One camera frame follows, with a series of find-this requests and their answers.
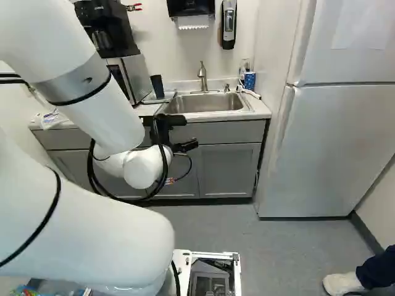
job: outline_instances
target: cabinet countertop edge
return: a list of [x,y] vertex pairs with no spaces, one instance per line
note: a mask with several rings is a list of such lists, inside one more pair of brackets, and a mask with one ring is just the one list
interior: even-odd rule
[[[272,117],[271,111],[268,107],[260,100],[256,99],[250,94],[243,94],[243,97],[248,101],[252,107],[252,112],[240,112],[240,113],[219,113],[218,115],[203,116],[198,117],[185,114],[185,118],[188,123],[201,123],[201,122],[215,122],[215,121],[240,121],[240,120],[267,120]],[[152,116],[159,109],[161,105],[140,105],[135,110],[140,117]],[[40,123],[32,119],[29,124],[29,129],[42,130]],[[72,121],[65,121],[53,127],[52,130],[64,130],[78,128]]]

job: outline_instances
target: countertop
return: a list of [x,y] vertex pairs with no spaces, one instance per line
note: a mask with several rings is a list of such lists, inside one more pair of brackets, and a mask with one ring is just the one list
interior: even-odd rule
[[[245,101],[251,106],[251,111],[246,112],[211,112],[199,113],[199,114],[184,114],[188,123],[197,122],[213,122],[213,121],[235,121],[235,120],[264,120],[272,117],[272,113],[269,108],[260,100],[256,99],[250,94],[241,94]],[[152,105],[139,105],[135,110],[139,117],[153,116],[162,104],[152,104]],[[41,130],[40,123],[36,119],[32,119],[29,128],[31,130]],[[66,128],[78,128],[73,122],[65,121],[53,127],[53,129],[61,130]]]

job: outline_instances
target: blue cup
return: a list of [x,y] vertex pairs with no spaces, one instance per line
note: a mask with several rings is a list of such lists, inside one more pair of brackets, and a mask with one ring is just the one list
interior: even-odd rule
[[253,91],[255,88],[255,81],[257,79],[256,72],[245,72],[244,73],[244,88]]

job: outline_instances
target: gray carpet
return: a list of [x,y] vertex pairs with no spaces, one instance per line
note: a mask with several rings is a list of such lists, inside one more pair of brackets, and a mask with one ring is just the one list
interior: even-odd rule
[[326,274],[372,255],[348,221],[259,221],[252,205],[150,209],[172,222],[178,249],[239,252],[243,296],[324,296]]

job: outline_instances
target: dark blue pants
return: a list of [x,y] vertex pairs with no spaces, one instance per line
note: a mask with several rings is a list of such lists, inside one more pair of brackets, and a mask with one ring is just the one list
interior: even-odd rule
[[366,289],[389,287],[395,283],[395,245],[357,267],[357,277]]

